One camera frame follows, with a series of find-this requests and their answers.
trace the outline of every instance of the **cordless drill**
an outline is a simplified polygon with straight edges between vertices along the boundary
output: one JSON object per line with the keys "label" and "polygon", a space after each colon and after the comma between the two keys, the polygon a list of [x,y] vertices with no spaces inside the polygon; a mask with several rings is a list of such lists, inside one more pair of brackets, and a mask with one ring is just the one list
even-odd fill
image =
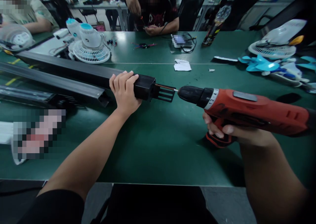
{"label": "cordless drill", "polygon": [[[307,135],[316,119],[314,110],[229,89],[184,86],[179,89],[178,96],[204,108],[220,130],[230,124],[298,137]],[[227,134],[218,138],[208,132],[205,137],[208,143],[218,148],[224,148],[237,139]]]}

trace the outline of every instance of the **green workbench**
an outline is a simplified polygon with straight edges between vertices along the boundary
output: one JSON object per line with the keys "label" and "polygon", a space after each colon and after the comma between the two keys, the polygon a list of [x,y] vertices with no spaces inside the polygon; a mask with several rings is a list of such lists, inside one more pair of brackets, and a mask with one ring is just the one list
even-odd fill
{"label": "green workbench", "polygon": [[[172,46],[170,39],[150,38],[144,33],[106,32],[107,39],[115,34],[118,45],[112,48],[110,60],[103,65],[120,70],[157,78],[157,83],[179,88],[184,85],[235,89],[246,93],[267,96],[270,99],[295,92],[302,99],[294,103],[313,108],[315,96],[299,88],[274,82],[259,74],[250,74],[246,67],[236,67],[211,62],[214,56],[237,58],[245,54],[247,47],[261,36],[256,32],[220,32],[210,47],[201,47],[205,32],[193,32],[197,46],[191,54],[181,54]],[[35,36],[39,41],[46,35]],[[134,49],[134,43],[157,43],[149,49]],[[16,62],[16,58],[0,53],[1,61]],[[174,71],[175,59],[188,60],[191,71]],[[312,71],[303,71],[306,77],[316,81]],[[12,75],[0,74],[5,84]],[[11,84],[21,88],[38,89],[36,83],[16,80]],[[1,101],[0,121],[16,121],[23,104]],[[9,146],[0,148],[0,179],[47,180],[61,162],[88,135],[90,135],[115,109],[89,106],[70,115],[66,127],[53,142],[45,159],[28,160],[16,166]],[[121,129],[114,148],[98,181],[115,183],[147,183],[210,186],[243,186],[243,163],[237,143],[227,149],[211,151],[201,143],[206,133],[202,119],[203,109],[186,103],[175,96],[172,103],[160,100],[144,101]],[[289,138],[276,135],[284,153],[299,179],[309,184],[308,177],[314,162],[312,137]]]}

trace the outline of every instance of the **plastic bottle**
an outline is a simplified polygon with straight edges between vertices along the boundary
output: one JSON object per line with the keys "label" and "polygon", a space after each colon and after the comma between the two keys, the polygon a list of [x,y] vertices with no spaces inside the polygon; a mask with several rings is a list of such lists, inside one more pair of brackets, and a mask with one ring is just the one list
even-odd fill
{"label": "plastic bottle", "polygon": [[206,34],[205,39],[203,40],[203,46],[210,46],[215,37],[217,36],[218,32],[220,31],[221,27],[223,26],[224,21],[227,19],[231,12],[231,2],[227,1],[226,5],[223,6],[218,13],[216,14],[215,20]]}

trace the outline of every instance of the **drill handle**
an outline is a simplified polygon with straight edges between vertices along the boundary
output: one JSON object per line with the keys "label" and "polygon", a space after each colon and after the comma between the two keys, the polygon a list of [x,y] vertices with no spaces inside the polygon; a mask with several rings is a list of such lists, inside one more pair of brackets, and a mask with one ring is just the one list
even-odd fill
{"label": "drill handle", "polygon": [[[227,124],[234,124],[234,123],[230,123],[227,120],[223,120],[220,118],[216,118],[214,116],[211,116],[212,122],[222,131],[223,127]],[[237,137],[228,135],[228,134],[224,134],[223,138],[219,138],[217,137],[215,134],[214,135],[210,135],[209,132],[206,133],[205,135],[207,142],[211,145],[211,146],[215,146],[217,148],[225,148],[228,145],[232,144],[233,142],[235,142],[237,140]]]}

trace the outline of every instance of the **small fan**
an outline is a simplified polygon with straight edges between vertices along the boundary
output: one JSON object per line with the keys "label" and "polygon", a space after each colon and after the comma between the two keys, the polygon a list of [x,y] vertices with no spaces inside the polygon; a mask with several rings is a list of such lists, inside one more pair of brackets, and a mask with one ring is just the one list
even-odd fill
{"label": "small fan", "polygon": [[103,34],[91,25],[80,25],[81,40],[74,43],[72,52],[80,61],[90,64],[104,63],[110,58],[110,50],[104,44]]}
{"label": "small fan", "polygon": [[272,59],[291,57],[296,47],[289,45],[289,40],[306,25],[306,20],[293,19],[271,30],[262,40],[252,43],[248,50],[253,54]]}
{"label": "small fan", "polygon": [[77,22],[75,19],[68,18],[68,20],[66,21],[66,26],[71,35],[75,37],[75,40],[81,39],[79,22]]}
{"label": "small fan", "polygon": [[22,25],[9,24],[0,31],[0,46],[10,51],[21,51],[33,44],[33,37]]}

